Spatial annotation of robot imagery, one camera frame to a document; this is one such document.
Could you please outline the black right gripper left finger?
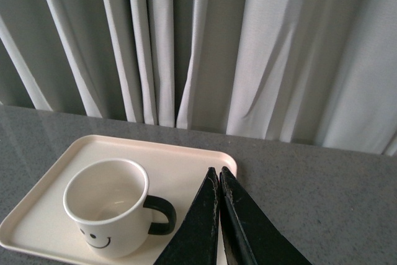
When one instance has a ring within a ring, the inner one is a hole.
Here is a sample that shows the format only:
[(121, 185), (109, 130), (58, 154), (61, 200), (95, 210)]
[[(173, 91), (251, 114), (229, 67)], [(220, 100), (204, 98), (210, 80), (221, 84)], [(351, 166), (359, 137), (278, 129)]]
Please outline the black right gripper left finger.
[(208, 169), (189, 210), (155, 264), (216, 264), (219, 228), (219, 180)]

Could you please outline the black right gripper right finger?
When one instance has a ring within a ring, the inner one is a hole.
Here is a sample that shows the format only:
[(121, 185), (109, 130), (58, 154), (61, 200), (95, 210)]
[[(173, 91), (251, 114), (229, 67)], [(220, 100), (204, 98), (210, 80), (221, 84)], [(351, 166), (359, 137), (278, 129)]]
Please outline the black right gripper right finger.
[(233, 173), (220, 173), (220, 219), (228, 264), (309, 264), (267, 218)]

